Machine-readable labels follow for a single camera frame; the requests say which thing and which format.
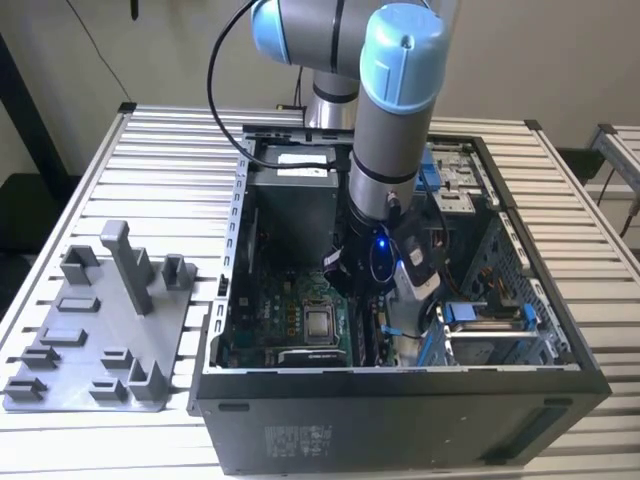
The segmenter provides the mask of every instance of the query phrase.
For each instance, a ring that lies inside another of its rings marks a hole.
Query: sticker
[[[331,425],[273,426],[264,429],[267,456],[272,458],[327,457]]]
[[[283,153],[278,157],[278,163],[287,165],[292,163],[327,163],[325,155],[303,155]],[[320,168],[293,168],[291,170],[278,170],[281,177],[327,177],[326,170]]]

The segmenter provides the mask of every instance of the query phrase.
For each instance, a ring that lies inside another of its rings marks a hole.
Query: light blue joint cap
[[[279,0],[260,0],[251,7],[253,41],[260,53],[280,63],[289,63]]]
[[[431,105],[444,82],[449,34],[428,8],[392,3],[369,19],[360,80],[383,110],[409,115]]]

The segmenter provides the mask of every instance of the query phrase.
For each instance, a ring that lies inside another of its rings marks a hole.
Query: wire
[[[609,173],[609,176],[607,177],[607,180],[604,182],[604,185],[602,186],[602,191],[600,192],[600,196],[598,197],[598,201],[596,202],[597,206],[600,206],[600,202],[602,201],[602,197],[604,197],[604,192],[607,189],[607,187],[609,186],[609,182],[611,181],[611,177],[613,177],[614,173],[616,173],[616,169],[612,168],[611,169],[611,173]]]
[[[408,333],[404,333],[404,332],[402,332],[402,336],[404,338],[410,338],[411,340],[422,340],[421,336],[409,335]]]
[[[82,17],[80,17],[80,14],[78,13],[78,11],[75,9],[73,4],[71,3],[71,0],[65,0],[65,2],[67,2],[67,5],[69,5],[69,8],[73,11],[74,15],[76,16],[76,18],[80,22],[80,25],[82,25],[82,28],[84,29],[85,33],[89,37],[89,40],[91,40],[91,43],[93,44],[93,48],[96,49],[96,53],[98,54],[98,57],[100,57],[100,60],[102,60],[102,63],[104,63],[104,66],[107,67],[107,70],[109,70],[109,72],[111,72],[111,76],[115,79],[116,82],[118,82],[118,85],[120,85],[120,89],[122,90],[122,93],[124,93],[124,96],[127,97],[127,100],[129,100],[131,102],[131,97],[129,96],[129,92],[127,92],[127,89],[124,88],[124,85],[122,85],[122,82],[120,81],[120,79],[118,78],[116,73],[113,71],[113,69],[109,66],[109,63],[105,60],[105,58],[100,53],[100,49],[98,48],[98,45],[96,44],[96,41],[91,36],[91,33],[89,32],[89,29],[84,24],[84,21],[82,20]]]
[[[627,230],[629,230],[632,220],[633,220],[633,215],[629,215],[627,217],[627,220],[624,222],[624,227],[622,227],[622,230],[620,231],[620,238],[624,238],[624,236],[627,234]]]
[[[302,108],[302,72],[304,67],[298,69],[298,79],[296,80],[296,90],[293,93],[293,106]]]
[[[331,170],[335,167],[335,162],[329,163],[289,163],[289,164],[276,164],[269,163],[259,158],[251,155],[240,143],[236,141],[235,138],[229,133],[229,130],[224,126],[220,115],[218,114],[218,110],[216,109],[216,105],[213,99],[213,70],[215,68],[216,59],[218,58],[218,53],[220,52],[220,48],[222,47],[222,43],[224,42],[229,32],[233,29],[233,27],[238,23],[245,13],[249,11],[249,9],[257,2],[258,0],[248,0],[242,7],[238,9],[236,13],[231,17],[231,19],[227,22],[225,27],[220,32],[220,35],[216,39],[216,43],[213,46],[213,50],[211,51],[211,58],[209,59],[209,67],[207,69],[207,100],[209,101],[209,108],[211,109],[211,114],[213,115],[218,128],[222,134],[226,137],[226,139],[233,145],[238,152],[240,152],[245,158],[247,158],[250,162],[255,163],[256,165],[260,165],[264,168],[272,168],[274,170],[292,170],[296,168],[318,168],[321,170]]]
[[[429,302],[429,297],[425,298],[424,302],[422,302],[422,306],[418,311],[418,331],[426,332],[428,330],[427,320],[429,319],[431,310],[433,310],[433,307],[435,307],[437,302],[438,301],[435,298]]]

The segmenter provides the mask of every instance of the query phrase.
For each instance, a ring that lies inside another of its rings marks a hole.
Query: slotted metal surface
[[[640,127],[599,125],[591,148],[600,150],[636,195],[640,195]]]
[[[238,138],[242,123],[301,121],[275,111],[226,111],[223,118]],[[449,118],[434,120],[432,131],[484,138],[613,395],[522,470],[368,478],[640,478],[640,267],[544,134],[519,121]],[[145,246],[152,257],[184,253],[199,267],[173,394],[158,414],[0,413],[0,472],[61,479],[222,476],[203,422],[185,408],[199,329],[215,295],[235,158],[205,110],[139,106],[116,119],[0,323],[0,385],[17,371],[12,359],[33,340],[61,284],[60,255],[70,244],[106,254],[98,241],[103,221],[125,218],[133,246]]]

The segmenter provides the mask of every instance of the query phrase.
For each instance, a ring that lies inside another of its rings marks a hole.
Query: motherboard
[[[352,365],[349,308],[320,271],[260,275],[255,316],[234,325],[229,366]]]

